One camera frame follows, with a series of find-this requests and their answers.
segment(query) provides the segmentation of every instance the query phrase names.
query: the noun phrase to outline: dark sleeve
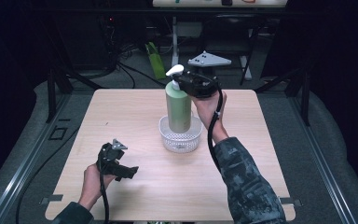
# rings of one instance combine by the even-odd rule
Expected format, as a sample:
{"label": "dark sleeve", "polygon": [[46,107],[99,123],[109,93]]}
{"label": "dark sleeve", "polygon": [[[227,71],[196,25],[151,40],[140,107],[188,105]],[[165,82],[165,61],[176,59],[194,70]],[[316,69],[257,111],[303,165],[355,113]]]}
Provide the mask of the dark sleeve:
{"label": "dark sleeve", "polygon": [[53,220],[52,224],[90,224],[94,217],[78,203],[69,203]]}
{"label": "dark sleeve", "polygon": [[235,223],[286,223],[281,202],[236,137],[214,147]]}

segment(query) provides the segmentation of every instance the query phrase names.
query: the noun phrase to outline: perforated basket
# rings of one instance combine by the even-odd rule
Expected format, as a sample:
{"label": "perforated basket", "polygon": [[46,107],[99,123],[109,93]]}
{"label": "perforated basket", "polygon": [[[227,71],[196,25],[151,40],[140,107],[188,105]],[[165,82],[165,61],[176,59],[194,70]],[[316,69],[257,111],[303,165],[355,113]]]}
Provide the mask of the perforated basket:
{"label": "perforated basket", "polygon": [[200,144],[202,122],[199,118],[191,117],[190,129],[185,133],[174,133],[168,124],[168,116],[159,120],[159,132],[163,145],[169,151],[176,153],[187,153],[194,151]]}

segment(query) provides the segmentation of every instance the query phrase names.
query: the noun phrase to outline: hand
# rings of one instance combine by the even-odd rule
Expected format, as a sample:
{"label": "hand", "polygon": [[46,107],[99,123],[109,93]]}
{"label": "hand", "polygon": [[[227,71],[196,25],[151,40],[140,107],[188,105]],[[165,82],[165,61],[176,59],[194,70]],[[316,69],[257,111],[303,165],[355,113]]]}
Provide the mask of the hand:
{"label": "hand", "polygon": [[[115,178],[114,175],[103,176],[103,182],[106,189]],[[83,188],[78,203],[90,210],[101,195],[100,172],[98,171],[97,165],[94,163],[88,166],[84,171]]]}
{"label": "hand", "polygon": [[[223,126],[223,112],[226,105],[227,95],[224,91],[222,91],[222,93],[223,93],[223,103],[222,103],[222,108],[220,110],[220,116],[213,127],[213,140],[215,143],[218,143],[228,138],[226,129]],[[219,101],[219,92],[217,91],[209,98],[202,98],[202,99],[196,97],[190,97],[190,98],[194,102],[194,105],[197,108],[197,112],[199,114],[200,120],[204,124],[205,128],[208,130],[209,125],[211,124],[213,118],[213,114],[217,108],[217,104]]]}

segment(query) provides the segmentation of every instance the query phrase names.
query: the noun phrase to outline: wooden tabletop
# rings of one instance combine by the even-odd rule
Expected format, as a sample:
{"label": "wooden tabletop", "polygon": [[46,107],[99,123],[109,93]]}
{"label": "wooden tabletop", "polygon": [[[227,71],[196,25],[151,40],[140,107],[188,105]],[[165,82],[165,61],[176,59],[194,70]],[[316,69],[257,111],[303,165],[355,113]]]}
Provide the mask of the wooden tabletop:
{"label": "wooden tabletop", "polygon": [[[246,3],[232,0],[231,7],[285,7],[287,0],[255,0]],[[223,7],[221,0],[153,0],[154,7]]]}
{"label": "wooden tabletop", "polygon": [[[255,92],[225,92],[228,134],[250,151],[278,196],[290,197]],[[194,105],[192,110],[197,115]],[[78,201],[83,171],[96,162],[101,146],[116,138],[128,147],[120,164],[139,170],[133,179],[114,181],[107,189],[111,220],[232,220],[226,185],[208,150],[207,131],[196,150],[170,152],[158,130],[158,121],[166,114],[164,90],[96,91],[54,191],[63,195],[62,200],[49,203],[46,218],[55,218],[69,202]],[[295,218],[293,206],[283,209],[288,220]],[[104,219],[102,198],[91,213]]]}

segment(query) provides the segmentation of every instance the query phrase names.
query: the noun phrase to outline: bottle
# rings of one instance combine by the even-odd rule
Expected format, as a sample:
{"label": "bottle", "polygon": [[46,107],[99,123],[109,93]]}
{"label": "bottle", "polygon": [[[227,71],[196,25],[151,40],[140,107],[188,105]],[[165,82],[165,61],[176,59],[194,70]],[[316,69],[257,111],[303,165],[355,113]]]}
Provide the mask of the bottle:
{"label": "bottle", "polygon": [[[167,72],[167,76],[181,75],[184,67],[180,64]],[[174,133],[185,133],[191,126],[191,99],[184,91],[180,90],[179,84],[172,80],[165,87],[167,100],[168,123]]]}

